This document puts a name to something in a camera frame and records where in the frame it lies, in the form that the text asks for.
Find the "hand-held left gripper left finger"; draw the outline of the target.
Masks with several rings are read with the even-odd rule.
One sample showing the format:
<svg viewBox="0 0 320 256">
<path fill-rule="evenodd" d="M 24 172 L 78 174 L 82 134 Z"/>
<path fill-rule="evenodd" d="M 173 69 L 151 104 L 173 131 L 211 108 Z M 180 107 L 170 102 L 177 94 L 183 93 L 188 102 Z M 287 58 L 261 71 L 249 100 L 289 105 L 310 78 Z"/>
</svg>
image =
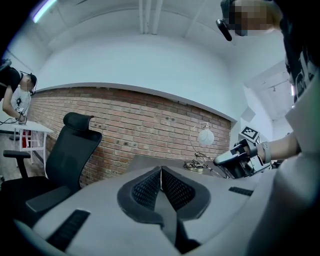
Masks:
<svg viewBox="0 0 320 256">
<path fill-rule="evenodd" d="M 117 202 L 122 211 L 132 220 L 162 225 L 163 217 L 155 212 L 158 193 L 161 189 L 160 166 L 126 182 L 117 192 Z"/>
</svg>

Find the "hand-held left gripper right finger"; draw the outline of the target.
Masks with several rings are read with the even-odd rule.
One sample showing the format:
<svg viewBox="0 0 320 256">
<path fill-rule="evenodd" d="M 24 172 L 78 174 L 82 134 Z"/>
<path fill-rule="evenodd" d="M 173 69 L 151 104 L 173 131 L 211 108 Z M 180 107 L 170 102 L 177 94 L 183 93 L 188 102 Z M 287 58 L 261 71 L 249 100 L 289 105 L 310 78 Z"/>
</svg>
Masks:
<svg viewBox="0 0 320 256">
<path fill-rule="evenodd" d="M 161 167 L 161 189 L 181 221 L 201 217 L 211 202 L 209 190 L 167 166 Z"/>
</svg>

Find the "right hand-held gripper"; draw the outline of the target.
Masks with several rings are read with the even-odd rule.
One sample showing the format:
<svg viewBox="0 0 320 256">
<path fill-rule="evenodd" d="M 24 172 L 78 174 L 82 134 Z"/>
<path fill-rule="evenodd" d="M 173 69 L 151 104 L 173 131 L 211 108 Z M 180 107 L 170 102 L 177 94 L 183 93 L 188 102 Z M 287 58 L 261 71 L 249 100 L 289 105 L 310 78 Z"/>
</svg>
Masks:
<svg viewBox="0 0 320 256">
<path fill-rule="evenodd" d="M 225 170 L 233 179 L 250 177 L 271 170 L 272 164 L 264 163 L 258 156 L 259 139 L 260 132 L 246 125 L 239 133 L 235 149 L 218 155 L 213 163 L 216 166 L 224 164 Z"/>
</svg>

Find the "person's right forearm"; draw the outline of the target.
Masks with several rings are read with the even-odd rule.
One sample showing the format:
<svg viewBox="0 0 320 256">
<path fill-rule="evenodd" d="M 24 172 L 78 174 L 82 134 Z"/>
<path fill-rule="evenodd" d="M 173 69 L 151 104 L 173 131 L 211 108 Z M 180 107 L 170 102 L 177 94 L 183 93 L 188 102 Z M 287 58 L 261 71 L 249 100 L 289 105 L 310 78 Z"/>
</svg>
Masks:
<svg viewBox="0 0 320 256">
<path fill-rule="evenodd" d="M 265 152 L 265 163 L 270 161 L 285 160 L 301 152 L 300 145 L 294 132 L 285 137 L 261 143 Z"/>
</svg>

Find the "person's right hand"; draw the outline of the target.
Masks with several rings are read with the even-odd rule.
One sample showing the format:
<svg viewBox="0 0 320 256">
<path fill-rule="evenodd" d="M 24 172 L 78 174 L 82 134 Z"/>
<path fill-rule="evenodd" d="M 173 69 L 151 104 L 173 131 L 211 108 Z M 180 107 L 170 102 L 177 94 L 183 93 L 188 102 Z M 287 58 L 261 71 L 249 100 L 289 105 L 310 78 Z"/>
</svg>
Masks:
<svg viewBox="0 0 320 256">
<path fill-rule="evenodd" d="M 259 157 L 259 159 L 261 160 L 261 162 L 264 164 L 265 163 L 265 151 L 263 149 L 263 146 L 261 144 L 255 144 L 255 155 Z"/>
</svg>

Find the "gold lamp with white shade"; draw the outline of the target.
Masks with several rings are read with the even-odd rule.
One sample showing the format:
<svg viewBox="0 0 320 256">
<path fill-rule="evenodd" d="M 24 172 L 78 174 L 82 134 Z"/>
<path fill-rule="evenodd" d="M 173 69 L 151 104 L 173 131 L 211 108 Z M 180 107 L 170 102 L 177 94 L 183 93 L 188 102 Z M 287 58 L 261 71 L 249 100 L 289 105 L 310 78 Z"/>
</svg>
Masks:
<svg viewBox="0 0 320 256">
<path fill-rule="evenodd" d="M 215 140 L 215 136 L 214 136 L 213 132 L 210 130 L 208 122 L 200 122 L 199 124 L 196 124 L 195 126 L 193 126 L 190 131 L 188 139 L 189 139 L 190 145 L 194 151 L 194 159 L 190 162 L 186 162 L 184 164 L 184 167 L 187 168 L 189 171 L 192 171 L 195 173 L 202 173 L 204 171 L 204 169 L 196 161 L 196 157 L 195 157 L 195 153 L 200 152 L 200 151 L 198 149 L 196 149 L 196 147 L 193 145 L 193 141 L 192 141 L 192 134 L 195 131 L 195 128 L 197 128 L 197 126 L 201 127 L 201 131 L 197 133 L 197 142 L 200 146 L 211 146 Z"/>
</svg>

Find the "black high-back office chair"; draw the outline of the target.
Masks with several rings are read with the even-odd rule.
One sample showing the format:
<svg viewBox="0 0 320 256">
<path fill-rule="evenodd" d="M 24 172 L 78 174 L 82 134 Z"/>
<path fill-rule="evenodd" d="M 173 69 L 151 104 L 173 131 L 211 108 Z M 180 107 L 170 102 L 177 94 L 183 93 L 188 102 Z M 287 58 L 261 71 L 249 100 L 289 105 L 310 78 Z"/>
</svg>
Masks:
<svg viewBox="0 0 320 256">
<path fill-rule="evenodd" d="M 5 158 L 15 158 L 21 178 L 1 185 L 1 210 L 9 218 L 32 226 L 47 211 L 81 189 L 80 176 L 87 161 L 102 140 L 102 134 L 89 128 L 91 115 L 69 112 L 64 126 L 45 163 L 45 176 L 29 177 L 24 160 L 27 152 L 5 150 Z"/>
</svg>

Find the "person's black printed shirt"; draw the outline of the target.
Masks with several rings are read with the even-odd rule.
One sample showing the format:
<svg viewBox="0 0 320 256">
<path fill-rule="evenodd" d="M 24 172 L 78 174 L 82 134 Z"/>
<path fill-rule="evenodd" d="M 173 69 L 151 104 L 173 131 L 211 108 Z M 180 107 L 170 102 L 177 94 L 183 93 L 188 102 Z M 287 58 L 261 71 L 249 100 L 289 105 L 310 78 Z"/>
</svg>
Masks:
<svg viewBox="0 0 320 256">
<path fill-rule="evenodd" d="M 280 31 L 294 101 L 320 71 L 320 0 L 274 0 L 282 12 Z"/>
</svg>

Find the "red container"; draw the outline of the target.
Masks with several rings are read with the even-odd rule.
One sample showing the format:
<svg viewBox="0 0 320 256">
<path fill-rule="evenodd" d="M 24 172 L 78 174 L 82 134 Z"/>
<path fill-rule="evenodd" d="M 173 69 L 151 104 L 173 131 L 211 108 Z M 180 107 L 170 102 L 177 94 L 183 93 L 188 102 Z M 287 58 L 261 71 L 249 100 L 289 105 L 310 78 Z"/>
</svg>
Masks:
<svg viewBox="0 0 320 256">
<path fill-rule="evenodd" d="M 22 148 L 27 149 L 31 148 L 32 143 L 32 131 L 31 130 L 23 130 L 22 131 Z"/>
</svg>

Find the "small white table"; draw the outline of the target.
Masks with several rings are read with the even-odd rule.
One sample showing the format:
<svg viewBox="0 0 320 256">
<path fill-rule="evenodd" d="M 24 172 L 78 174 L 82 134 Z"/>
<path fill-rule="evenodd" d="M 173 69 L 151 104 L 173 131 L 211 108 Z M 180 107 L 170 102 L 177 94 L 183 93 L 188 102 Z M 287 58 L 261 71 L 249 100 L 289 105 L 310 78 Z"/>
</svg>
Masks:
<svg viewBox="0 0 320 256">
<path fill-rule="evenodd" d="M 18 124 L 17 121 L 10 120 L 9 122 L 0 122 L 0 125 L 8 126 L 9 131 L 13 132 L 14 141 L 16 141 L 16 138 L 19 138 L 18 144 L 16 144 L 16 142 L 14 142 L 13 144 L 13 148 L 15 151 L 27 153 L 42 151 L 43 166 L 44 168 L 46 167 L 46 142 L 47 135 L 53 132 L 51 129 L 34 121 L 27 121 L 26 124 Z M 22 148 L 23 130 L 29 130 L 32 132 L 31 148 Z"/>
</svg>

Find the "white ceiling pipes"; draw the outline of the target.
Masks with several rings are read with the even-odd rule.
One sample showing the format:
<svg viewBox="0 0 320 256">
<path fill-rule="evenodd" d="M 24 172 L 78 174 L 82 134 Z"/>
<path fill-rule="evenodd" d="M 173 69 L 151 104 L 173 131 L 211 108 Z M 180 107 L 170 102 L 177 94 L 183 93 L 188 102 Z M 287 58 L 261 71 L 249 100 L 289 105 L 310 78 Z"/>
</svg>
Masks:
<svg viewBox="0 0 320 256">
<path fill-rule="evenodd" d="M 164 0 L 155 0 L 155 8 L 153 12 L 152 1 L 153 0 L 138 0 L 140 34 L 158 34 L 158 27 Z"/>
</svg>

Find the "long ceiling light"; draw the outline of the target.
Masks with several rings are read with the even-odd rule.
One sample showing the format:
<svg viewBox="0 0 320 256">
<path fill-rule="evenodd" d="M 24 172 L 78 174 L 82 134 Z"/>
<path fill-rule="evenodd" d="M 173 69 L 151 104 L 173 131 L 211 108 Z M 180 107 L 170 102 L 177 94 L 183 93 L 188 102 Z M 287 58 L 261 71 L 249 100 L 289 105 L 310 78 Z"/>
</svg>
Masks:
<svg viewBox="0 0 320 256">
<path fill-rule="evenodd" d="M 57 0 L 40 0 L 39 3 L 32 9 L 30 16 L 32 21 L 36 24 L 43 17 L 43 15 L 56 4 Z"/>
</svg>

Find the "grey wall box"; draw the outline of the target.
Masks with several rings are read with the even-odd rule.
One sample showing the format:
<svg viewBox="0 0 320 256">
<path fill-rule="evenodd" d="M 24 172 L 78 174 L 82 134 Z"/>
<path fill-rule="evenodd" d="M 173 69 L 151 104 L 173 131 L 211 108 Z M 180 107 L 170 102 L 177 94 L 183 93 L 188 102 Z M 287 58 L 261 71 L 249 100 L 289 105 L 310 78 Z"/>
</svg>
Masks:
<svg viewBox="0 0 320 256">
<path fill-rule="evenodd" d="M 250 106 L 247 106 L 240 117 L 244 121 L 250 123 L 255 116 L 256 116 L 255 111 Z"/>
</svg>

